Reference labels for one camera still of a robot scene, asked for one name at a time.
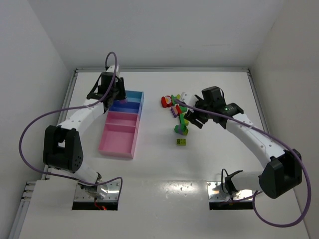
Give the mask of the red flower lego piece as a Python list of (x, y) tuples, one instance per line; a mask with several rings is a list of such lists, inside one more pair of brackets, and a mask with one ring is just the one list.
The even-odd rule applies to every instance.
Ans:
[(161, 98), (161, 105), (163, 108), (170, 108), (173, 105), (172, 98), (169, 95), (163, 96)]

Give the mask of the yellow-green small lego brick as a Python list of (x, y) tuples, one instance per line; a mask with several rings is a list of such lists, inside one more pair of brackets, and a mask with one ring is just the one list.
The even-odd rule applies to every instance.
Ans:
[(186, 139), (184, 139), (184, 138), (178, 138), (178, 139), (176, 140), (176, 145), (178, 145), (178, 146), (186, 146)]

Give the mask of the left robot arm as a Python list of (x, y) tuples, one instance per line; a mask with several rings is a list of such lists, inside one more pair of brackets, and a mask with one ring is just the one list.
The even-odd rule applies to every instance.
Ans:
[(119, 76), (119, 67), (106, 67), (83, 106), (59, 125), (48, 126), (45, 130), (44, 164), (76, 178), (80, 188), (95, 199), (106, 198), (108, 188), (101, 185), (101, 175), (84, 162), (81, 136), (114, 101), (125, 99), (124, 79)]

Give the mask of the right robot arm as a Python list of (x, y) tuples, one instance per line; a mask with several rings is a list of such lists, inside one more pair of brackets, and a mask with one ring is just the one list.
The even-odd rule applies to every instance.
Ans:
[(213, 120), (236, 136), (259, 160), (261, 172), (237, 170), (225, 177), (222, 183), (226, 193), (250, 189), (262, 191), (276, 199), (302, 182), (302, 168), (297, 161), (298, 151), (289, 151), (256, 130), (244, 111), (236, 104), (227, 104), (223, 91), (213, 86), (202, 90), (202, 97), (183, 92), (180, 100), (189, 106), (185, 118), (197, 126)]

